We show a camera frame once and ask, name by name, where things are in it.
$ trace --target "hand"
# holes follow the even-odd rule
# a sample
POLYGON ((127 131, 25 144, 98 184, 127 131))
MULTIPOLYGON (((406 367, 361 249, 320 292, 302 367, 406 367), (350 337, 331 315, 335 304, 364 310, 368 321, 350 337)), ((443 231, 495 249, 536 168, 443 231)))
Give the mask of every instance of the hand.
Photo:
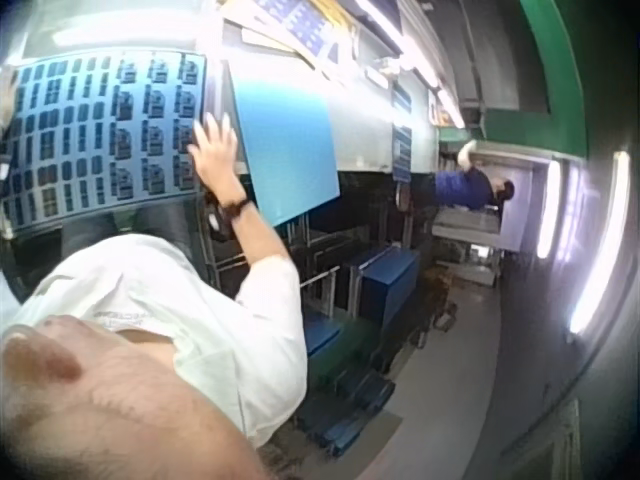
POLYGON ((15 106, 16 88, 18 82, 14 82, 15 67, 3 65, 0 71, 0 126, 7 128, 13 117, 15 106))
POLYGON ((229 116, 225 113, 222 125, 218 126, 213 115, 207 113, 205 124, 203 127, 197 120, 193 123, 197 146, 188 147, 200 180, 218 198, 220 204, 242 201, 246 198, 246 193, 234 172, 238 137, 231 128, 229 116))

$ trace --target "green wall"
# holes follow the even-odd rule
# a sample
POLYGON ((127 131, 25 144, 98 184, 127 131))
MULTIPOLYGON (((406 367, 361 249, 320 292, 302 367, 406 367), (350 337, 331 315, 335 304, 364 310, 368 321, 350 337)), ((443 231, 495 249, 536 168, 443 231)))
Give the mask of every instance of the green wall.
POLYGON ((583 90, 562 15, 554 0, 521 3, 540 52, 551 113, 488 109, 487 139, 586 157, 583 90))

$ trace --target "light blue board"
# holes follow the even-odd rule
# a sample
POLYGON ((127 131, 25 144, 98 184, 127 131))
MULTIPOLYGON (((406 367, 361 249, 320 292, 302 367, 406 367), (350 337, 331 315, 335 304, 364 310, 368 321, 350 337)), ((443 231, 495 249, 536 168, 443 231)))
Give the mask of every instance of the light blue board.
POLYGON ((267 70, 232 63, 230 70, 251 181, 267 221, 280 225, 339 196, 329 112, 310 77, 274 64, 267 70))

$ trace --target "factory floor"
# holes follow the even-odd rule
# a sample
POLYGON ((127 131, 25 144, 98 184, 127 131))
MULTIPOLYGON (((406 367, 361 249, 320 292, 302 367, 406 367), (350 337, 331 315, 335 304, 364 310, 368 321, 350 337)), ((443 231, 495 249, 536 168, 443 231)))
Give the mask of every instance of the factory floor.
POLYGON ((491 399, 500 341, 499 289, 454 283, 447 333, 432 330, 404 365, 384 412, 337 461, 306 462, 307 480, 460 480, 491 399))

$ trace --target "man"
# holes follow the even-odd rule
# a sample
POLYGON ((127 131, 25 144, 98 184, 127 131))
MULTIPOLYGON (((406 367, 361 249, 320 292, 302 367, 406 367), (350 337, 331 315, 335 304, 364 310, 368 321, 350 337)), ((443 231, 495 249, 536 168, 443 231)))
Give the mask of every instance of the man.
POLYGON ((488 178, 469 160, 476 141, 467 143, 458 153, 461 170, 436 172, 422 176, 411 184, 411 202, 417 209, 428 206, 463 206, 479 210, 486 205, 502 207, 515 195, 515 187, 504 178, 488 178))
POLYGON ((229 117, 194 134, 250 272, 234 301, 139 234, 64 259, 2 325, 2 440, 40 478, 263 478, 251 445, 305 395, 297 270, 234 174, 229 117))

